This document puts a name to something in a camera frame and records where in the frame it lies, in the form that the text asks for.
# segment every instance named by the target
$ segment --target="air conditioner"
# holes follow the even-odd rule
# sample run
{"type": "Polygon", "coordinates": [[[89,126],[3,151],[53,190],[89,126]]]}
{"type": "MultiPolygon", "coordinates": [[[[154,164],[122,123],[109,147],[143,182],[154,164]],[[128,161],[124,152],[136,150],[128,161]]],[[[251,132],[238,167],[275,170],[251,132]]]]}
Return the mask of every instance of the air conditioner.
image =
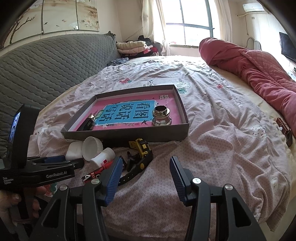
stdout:
{"type": "Polygon", "coordinates": [[[258,2],[243,4],[243,8],[245,12],[264,12],[263,6],[258,2]]]}

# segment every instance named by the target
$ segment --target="white plastic cup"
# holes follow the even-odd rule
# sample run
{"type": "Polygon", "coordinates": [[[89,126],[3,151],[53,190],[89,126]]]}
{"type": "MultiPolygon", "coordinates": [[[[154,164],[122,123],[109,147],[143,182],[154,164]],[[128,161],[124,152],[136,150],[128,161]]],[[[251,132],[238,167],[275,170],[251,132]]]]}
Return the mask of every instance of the white plastic cup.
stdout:
{"type": "Polygon", "coordinates": [[[82,158],[82,145],[83,141],[72,142],[67,150],[66,160],[82,158]]]}
{"type": "Polygon", "coordinates": [[[102,142],[95,137],[87,137],[82,145],[82,156],[86,161],[90,161],[103,150],[102,142]]]}
{"type": "Polygon", "coordinates": [[[94,170],[97,170],[101,166],[112,161],[114,158],[115,158],[115,152],[111,148],[107,147],[99,155],[92,158],[90,160],[90,164],[94,170]]]}

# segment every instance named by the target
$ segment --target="folded clothes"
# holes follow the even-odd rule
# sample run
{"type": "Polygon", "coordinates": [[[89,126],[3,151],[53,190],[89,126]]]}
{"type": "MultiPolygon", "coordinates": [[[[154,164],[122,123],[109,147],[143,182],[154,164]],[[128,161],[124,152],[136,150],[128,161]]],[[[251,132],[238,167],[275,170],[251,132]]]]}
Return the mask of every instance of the folded clothes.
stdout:
{"type": "Polygon", "coordinates": [[[129,59],[133,59],[133,58],[140,58],[140,57],[150,57],[150,56],[158,56],[158,52],[154,52],[153,50],[150,50],[150,52],[144,54],[144,52],[140,52],[137,54],[122,54],[121,57],[122,58],[126,58],[128,57],[129,59]]]}
{"type": "Polygon", "coordinates": [[[152,47],[152,48],[150,48],[150,50],[152,50],[155,53],[158,52],[158,49],[156,47],[152,47]]]}
{"type": "Polygon", "coordinates": [[[145,45],[146,45],[146,42],[144,41],[136,41],[136,42],[129,41],[127,43],[116,43],[116,47],[121,50],[139,48],[145,45]]]}
{"type": "Polygon", "coordinates": [[[144,38],[143,35],[140,35],[139,36],[138,41],[145,41],[148,46],[151,45],[151,44],[153,44],[153,42],[151,41],[150,38],[144,38]]]}
{"type": "Polygon", "coordinates": [[[116,60],[112,60],[109,63],[107,63],[107,66],[124,64],[128,60],[129,60],[128,58],[118,58],[116,60]]]}
{"type": "Polygon", "coordinates": [[[146,48],[144,51],[143,51],[143,54],[147,54],[150,52],[150,48],[146,48]]]}
{"type": "Polygon", "coordinates": [[[147,49],[147,45],[145,44],[144,46],[137,47],[137,48],[132,48],[132,49],[117,49],[119,53],[140,53],[143,52],[147,49]]]}

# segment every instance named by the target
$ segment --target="silver screw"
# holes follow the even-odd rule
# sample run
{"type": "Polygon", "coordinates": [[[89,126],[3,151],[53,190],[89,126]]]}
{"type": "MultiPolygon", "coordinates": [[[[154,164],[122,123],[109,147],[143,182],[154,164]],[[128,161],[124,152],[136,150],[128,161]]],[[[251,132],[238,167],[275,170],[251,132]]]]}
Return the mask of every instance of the silver screw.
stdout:
{"type": "Polygon", "coordinates": [[[61,185],[61,186],[59,187],[59,189],[60,189],[61,191],[65,191],[67,188],[68,188],[67,185],[61,185]]]}
{"type": "Polygon", "coordinates": [[[195,183],[195,184],[200,184],[202,181],[199,178],[196,177],[196,178],[192,179],[192,182],[195,183]]]}
{"type": "Polygon", "coordinates": [[[91,181],[92,184],[99,184],[100,183],[100,180],[99,179],[93,179],[91,181]]]}
{"type": "Polygon", "coordinates": [[[225,188],[230,191],[233,189],[233,186],[231,184],[226,184],[225,188]]]}

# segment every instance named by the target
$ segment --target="human hand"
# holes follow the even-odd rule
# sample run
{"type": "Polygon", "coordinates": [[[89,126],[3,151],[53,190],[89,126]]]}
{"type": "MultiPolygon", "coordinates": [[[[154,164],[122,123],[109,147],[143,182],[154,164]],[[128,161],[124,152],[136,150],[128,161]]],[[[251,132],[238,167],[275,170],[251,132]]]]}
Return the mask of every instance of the human hand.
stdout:
{"type": "MultiPolygon", "coordinates": [[[[44,195],[46,192],[45,187],[37,187],[35,195],[44,195]]],[[[7,227],[11,234],[15,233],[15,225],[11,221],[8,209],[17,205],[21,201],[21,196],[8,191],[0,191],[0,218],[7,227]]],[[[34,199],[33,204],[33,217],[39,218],[38,211],[40,209],[39,202],[34,199]]]]}

